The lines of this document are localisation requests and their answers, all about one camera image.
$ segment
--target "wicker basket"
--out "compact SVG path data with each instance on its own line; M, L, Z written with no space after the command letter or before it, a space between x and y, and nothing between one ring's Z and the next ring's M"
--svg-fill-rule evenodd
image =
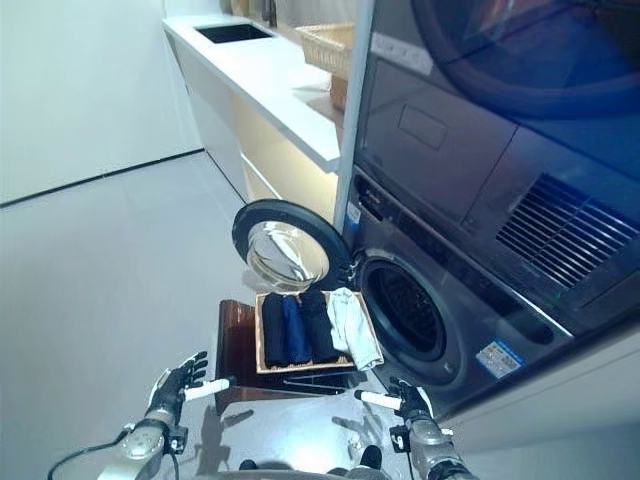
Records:
M325 298L329 300L329 292L323 292ZM365 316L369 322L369 328L371 329L371 333L376 342L376 348L380 357L382 358L382 351L380 350L380 343L378 342L378 337L376 337L376 332L373 329L373 323L371 322L371 317L369 316L369 311L367 310L367 305L364 303L364 299L362 298L362 294L355 293L360 301L360 305L362 306L362 310L364 311ZM338 357L334 363L303 363L300 365L289 365L287 367L271 367L268 368L265 360L264 360L264 329L262 328L262 304L264 303L264 297L266 297L266 293L259 293L256 296L256 372L259 374L265 373L286 373L286 372L300 372L305 370L319 370L325 368L352 368L355 366L353 361L347 357L346 355L342 355Z
M305 61L348 80L353 29L353 23L298 27Z

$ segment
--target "folded white cloth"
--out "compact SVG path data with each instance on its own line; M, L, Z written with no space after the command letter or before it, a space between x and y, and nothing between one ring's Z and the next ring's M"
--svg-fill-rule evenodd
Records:
M348 352L358 370L382 363L382 355L358 298L348 288L331 292L327 302L333 348Z

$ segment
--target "sink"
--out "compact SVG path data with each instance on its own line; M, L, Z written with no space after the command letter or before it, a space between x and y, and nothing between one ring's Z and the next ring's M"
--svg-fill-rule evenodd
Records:
M270 38L273 35L254 27L250 23L239 25L225 25L223 27L196 28L196 30L213 43L240 42L242 40L256 40Z

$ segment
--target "dryer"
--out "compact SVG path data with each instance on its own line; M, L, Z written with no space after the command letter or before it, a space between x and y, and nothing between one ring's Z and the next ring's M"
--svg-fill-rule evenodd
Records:
M575 336L638 315L640 6L376 2L355 163Z

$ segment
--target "folded clothes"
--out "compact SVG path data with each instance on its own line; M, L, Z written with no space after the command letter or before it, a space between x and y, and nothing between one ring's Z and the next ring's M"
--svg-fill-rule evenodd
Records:
M262 304L262 327L264 330L264 360L268 368L286 367L289 357L285 348L285 320L282 311L282 296L270 293Z
M358 370L370 370L382 363L376 339L360 301L348 288L331 292L327 304L333 346L349 352Z
M323 293L307 290L300 294L300 301L300 315L311 343L313 363L335 362L341 353L333 348L331 321L327 315Z
M282 299L282 311L286 332L286 352L290 363L307 363L311 360L311 344L307 338L298 301L293 295Z

